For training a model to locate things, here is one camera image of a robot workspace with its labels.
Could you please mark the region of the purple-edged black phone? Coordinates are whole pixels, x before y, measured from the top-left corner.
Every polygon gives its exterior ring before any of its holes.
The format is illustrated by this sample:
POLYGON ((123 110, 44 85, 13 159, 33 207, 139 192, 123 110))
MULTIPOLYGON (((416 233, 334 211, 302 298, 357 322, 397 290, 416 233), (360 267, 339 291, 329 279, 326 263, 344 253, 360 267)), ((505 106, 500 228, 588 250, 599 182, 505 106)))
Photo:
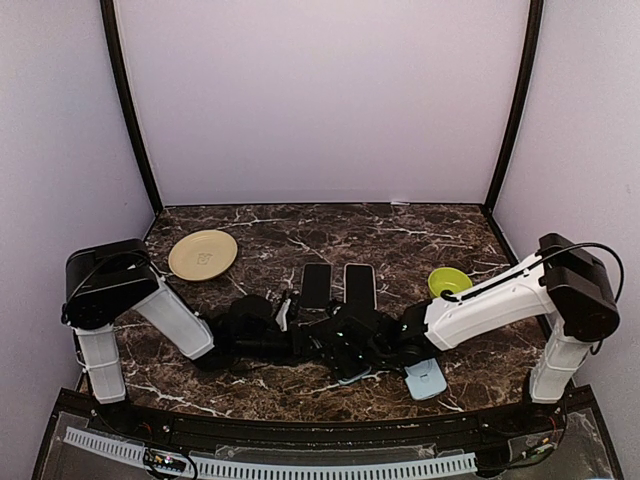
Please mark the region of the purple-edged black phone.
POLYGON ((306 264, 302 274, 300 306, 323 310, 331 298, 332 267, 330 264, 306 264))

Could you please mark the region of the black phone light-blue edge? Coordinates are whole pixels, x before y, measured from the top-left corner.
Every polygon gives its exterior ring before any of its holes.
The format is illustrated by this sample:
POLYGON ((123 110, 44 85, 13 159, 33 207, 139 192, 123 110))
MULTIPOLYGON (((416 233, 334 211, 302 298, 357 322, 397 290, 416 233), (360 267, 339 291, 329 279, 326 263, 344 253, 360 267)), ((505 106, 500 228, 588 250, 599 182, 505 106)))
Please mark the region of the black phone light-blue edge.
POLYGON ((377 308, 376 278, 371 265, 347 264, 344 269, 344 302, 375 310, 377 308))

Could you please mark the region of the grey-blue phone case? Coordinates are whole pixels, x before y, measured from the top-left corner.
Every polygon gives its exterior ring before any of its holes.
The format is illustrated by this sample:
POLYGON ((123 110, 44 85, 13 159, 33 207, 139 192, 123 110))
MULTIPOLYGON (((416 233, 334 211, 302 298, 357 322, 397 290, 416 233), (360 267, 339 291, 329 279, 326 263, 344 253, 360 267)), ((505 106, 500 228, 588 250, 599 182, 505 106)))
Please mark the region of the grey-blue phone case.
POLYGON ((366 369, 360 371, 357 374, 351 375, 351 376, 347 376, 344 378, 340 378, 338 379, 338 384, 340 386, 347 386, 347 385, 351 385, 361 379, 363 379, 366 375, 368 375, 371 372, 371 368, 367 367, 366 369))

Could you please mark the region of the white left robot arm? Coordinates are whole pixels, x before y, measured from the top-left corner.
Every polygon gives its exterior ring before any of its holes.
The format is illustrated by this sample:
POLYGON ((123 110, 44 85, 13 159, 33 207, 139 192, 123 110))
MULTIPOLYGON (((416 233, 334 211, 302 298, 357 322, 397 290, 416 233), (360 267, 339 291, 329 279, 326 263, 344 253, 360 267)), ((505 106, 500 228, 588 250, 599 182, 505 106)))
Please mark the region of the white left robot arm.
POLYGON ((299 363, 320 356, 321 346, 295 324, 299 295, 284 292, 274 306, 246 295, 209 318, 193 309, 153 265, 142 240, 74 252, 66 261, 66 301, 61 321, 73 331, 101 417, 120 436, 141 427, 127 389, 114 324, 134 311, 168 339, 197 369, 216 372, 240 358, 299 363))

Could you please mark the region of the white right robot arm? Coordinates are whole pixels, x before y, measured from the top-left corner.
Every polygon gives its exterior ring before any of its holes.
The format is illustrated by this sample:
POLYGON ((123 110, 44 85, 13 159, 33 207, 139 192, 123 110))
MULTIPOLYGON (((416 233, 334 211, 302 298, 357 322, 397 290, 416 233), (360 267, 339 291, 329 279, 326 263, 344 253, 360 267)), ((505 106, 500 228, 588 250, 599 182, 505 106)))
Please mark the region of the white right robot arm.
POLYGON ((442 393, 446 381, 436 357, 466 341, 520 320, 546 315, 552 332, 528 377, 526 399, 510 413, 521 434, 534 432, 549 416, 587 355, 620 325, 618 300, 593 242, 573 243, 550 233, 522 262, 460 293, 408 307, 395 320, 357 303, 334 302, 325 320, 311 328, 341 384, 353 383, 371 368, 397 371, 411 397, 442 393))

